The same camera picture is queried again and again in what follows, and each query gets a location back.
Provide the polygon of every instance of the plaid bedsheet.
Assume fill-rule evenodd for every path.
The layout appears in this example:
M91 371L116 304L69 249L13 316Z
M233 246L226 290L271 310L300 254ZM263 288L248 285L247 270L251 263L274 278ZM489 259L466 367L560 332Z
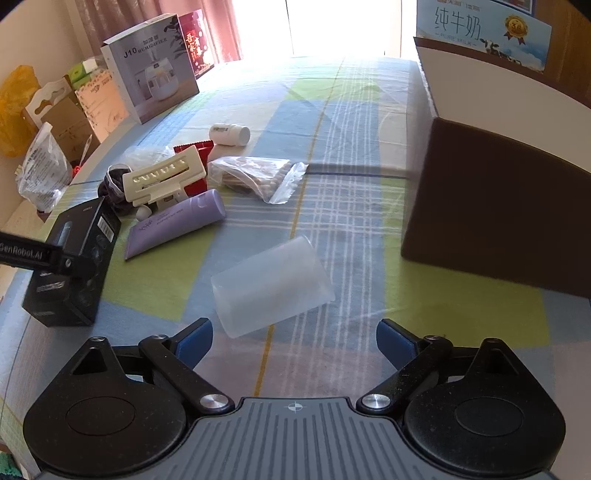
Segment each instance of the plaid bedsheet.
M20 271L0 306L0 436L31 471L24 415L55 373L91 335L114 345L173 335L212 320L212 350L197 371L235 400L241 396L359 395L394 371L375 327L390 317L422 336L476 346L504 339L556 399L567 439L554 466L563 479L591 478L586 372L591 356L587 299L491 280L400 258L405 189L409 63L396 59L295 58L270 65L234 62L200 80L202 92L145 125L126 121L103 144L60 201L56 215L96 196L107 167L130 146L162 147L207 138L212 123L250 127L246 149L217 146L212 157L250 154L310 163L286 205L224 192L228 218L123 262L123 230L94 327L47 329L20 307L29 274ZM297 235L316 248L336 301L229 339L209 279Z

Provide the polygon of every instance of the crosshair logo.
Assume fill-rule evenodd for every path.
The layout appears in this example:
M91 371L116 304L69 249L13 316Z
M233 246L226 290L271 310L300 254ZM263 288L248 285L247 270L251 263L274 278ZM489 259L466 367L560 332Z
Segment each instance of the crosshair logo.
M295 401L293 403L290 403L288 406L286 406L286 408L289 408L293 413L297 413L302 408L305 408L305 406L303 406L301 403L298 403Z

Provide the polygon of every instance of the brown box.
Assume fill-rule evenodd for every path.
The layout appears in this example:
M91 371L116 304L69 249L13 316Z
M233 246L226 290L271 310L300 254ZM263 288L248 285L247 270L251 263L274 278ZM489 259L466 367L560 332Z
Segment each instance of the brown box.
M86 158L100 145L74 92L51 107L41 120L53 126L51 134L70 163L80 161L89 136L93 138Z
M402 256L591 297L591 109L542 75L416 39Z

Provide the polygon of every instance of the curtain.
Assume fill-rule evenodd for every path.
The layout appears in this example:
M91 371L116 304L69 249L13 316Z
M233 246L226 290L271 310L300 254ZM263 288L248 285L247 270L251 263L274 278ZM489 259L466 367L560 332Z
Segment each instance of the curtain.
M215 62L242 58L232 0L76 0L76 6L95 54L104 40L140 22L201 9Z

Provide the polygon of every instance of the cardboard box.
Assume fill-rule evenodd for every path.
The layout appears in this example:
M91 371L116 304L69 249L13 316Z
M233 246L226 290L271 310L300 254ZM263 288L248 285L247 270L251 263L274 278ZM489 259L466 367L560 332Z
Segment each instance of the cardboard box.
M100 145L74 92L51 107L41 120L53 126L51 134L70 163L80 161L89 137L92 140L86 158Z
M591 297L591 103L493 55L415 39L402 256Z
M130 116L142 124L199 93L177 15L129 28L101 51Z

